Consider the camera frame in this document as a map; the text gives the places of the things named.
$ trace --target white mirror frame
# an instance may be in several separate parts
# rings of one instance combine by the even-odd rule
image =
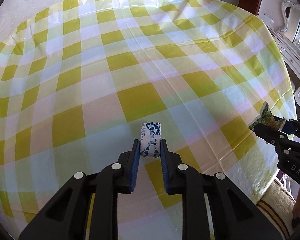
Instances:
[[[283,21],[284,21],[284,27],[280,28],[277,33],[284,37],[284,34],[287,32],[288,30],[288,17],[286,15],[286,8],[287,7],[291,7],[292,9],[296,9],[300,11],[300,4],[295,3],[295,2],[291,2],[291,1],[283,1],[282,5],[281,5],[281,12],[282,12],[282,16],[283,16]]]

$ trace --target tablecloth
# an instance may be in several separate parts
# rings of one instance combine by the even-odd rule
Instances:
[[[101,171],[160,122],[184,163],[223,171],[254,203],[277,156],[247,128],[267,101],[296,118],[271,34],[219,0],[64,0],[0,43],[0,221],[15,238],[77,171]],[[181,196],[141,158],[118,197],[120,239],[181,239]]]

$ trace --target round metal pin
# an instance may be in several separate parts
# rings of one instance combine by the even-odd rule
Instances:
[[[83,172],[81,172],[81,171],[76,172],[73,176],[74,176],[75,179],[82,179]]]
[[[118,170],[118,169],[121,168],[121,164],[120,163],[114,163],[114,164],[111,165],[111,168],[113,170]]]
[[[222,173],[222,172],[218,172],[218,173],[216,174],[216,177],[217,177],[217,179],[225,179],[225,178],[226,178],[225,174]]]
[[[187,164],[184,164],[184,163],[179,164],[179,165],[178,165],[178,169],[179,169],[179,170],[182,170],[182,171],[185,171],[186,169],[188,169],[188,165],[187,165]]]

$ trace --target wall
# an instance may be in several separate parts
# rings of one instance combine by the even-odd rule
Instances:
[[[299,27],[299,22],[300,22],[300,11],[291,9],[289,19],[288,19],[288,30],[284,34],[284,36],[286,36],[286,38],[291,42],[293,42],[293,39],[296,36]]]
[[[269,14],[269,17],[274,21],[273,27],[277,31],[284,26],[283,16],[281,13],[281,4],[284,0],[262,0],[259,14]]]

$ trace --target dresser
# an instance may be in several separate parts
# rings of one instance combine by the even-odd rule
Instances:
[[[291,68],[300,80],[300,52],[298,52],[298,49],[287,38],[275,33],[270,28],[269,31],[273,36],[286,65]],[[294,97],[297,104],[300,106],[300,86],[295,90]]]

